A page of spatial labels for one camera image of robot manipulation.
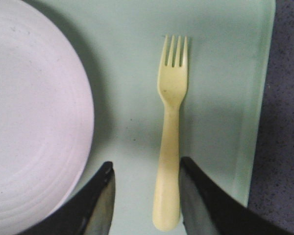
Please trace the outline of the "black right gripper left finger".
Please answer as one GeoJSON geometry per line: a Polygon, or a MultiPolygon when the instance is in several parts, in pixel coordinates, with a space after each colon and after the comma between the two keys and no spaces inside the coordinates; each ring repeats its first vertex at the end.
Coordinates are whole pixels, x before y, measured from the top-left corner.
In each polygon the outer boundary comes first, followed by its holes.
{"type": "Polygon", "coordinates": [[[107,235],[115,202],[112,162],[104,162],[89,182],[68,202],[23,235],[107,235]]]}

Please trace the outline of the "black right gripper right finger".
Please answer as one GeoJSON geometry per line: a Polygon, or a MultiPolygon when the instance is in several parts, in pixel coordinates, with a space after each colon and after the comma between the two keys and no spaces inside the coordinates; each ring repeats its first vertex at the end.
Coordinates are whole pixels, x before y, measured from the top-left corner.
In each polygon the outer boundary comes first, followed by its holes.
{"type": "Polygon", "coordinates": [[[190,157],[180,161],[183,224],[189,235],[288,235],[221,189],[190,157]]]}

